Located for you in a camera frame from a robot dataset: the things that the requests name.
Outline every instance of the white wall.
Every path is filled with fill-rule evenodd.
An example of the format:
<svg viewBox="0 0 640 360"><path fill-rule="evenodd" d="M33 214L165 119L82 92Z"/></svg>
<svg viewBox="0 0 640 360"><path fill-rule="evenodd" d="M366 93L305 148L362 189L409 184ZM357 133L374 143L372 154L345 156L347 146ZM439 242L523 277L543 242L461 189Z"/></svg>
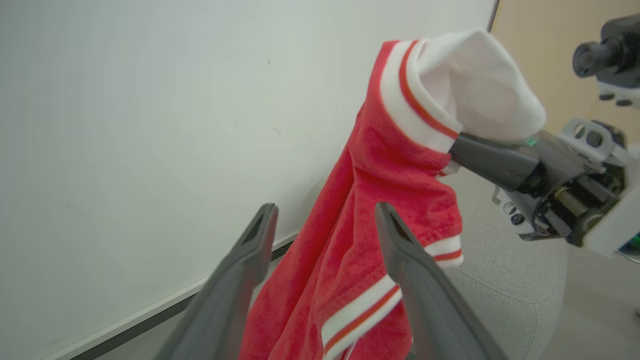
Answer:
<svg viewBox="0 0 640 360"><path fill-rule="evenodd" d="M382 41L493 0L0 3L0 359L205 277L263 202L300 228Z"/></svg>

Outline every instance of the gray fabric surface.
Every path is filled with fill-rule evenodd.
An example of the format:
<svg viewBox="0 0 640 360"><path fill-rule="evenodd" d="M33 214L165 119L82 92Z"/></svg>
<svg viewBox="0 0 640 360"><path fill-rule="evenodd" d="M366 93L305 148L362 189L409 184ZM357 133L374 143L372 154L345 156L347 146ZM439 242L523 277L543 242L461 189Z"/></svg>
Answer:
<svg viewBox="0 0 640 360"><path fill-rule="evenodd" d="M511 360L539 359L562 308L569 245L511 233L491 202L494 186L468 170L442 182L463 217L465 263L447 275Z"/></svg>

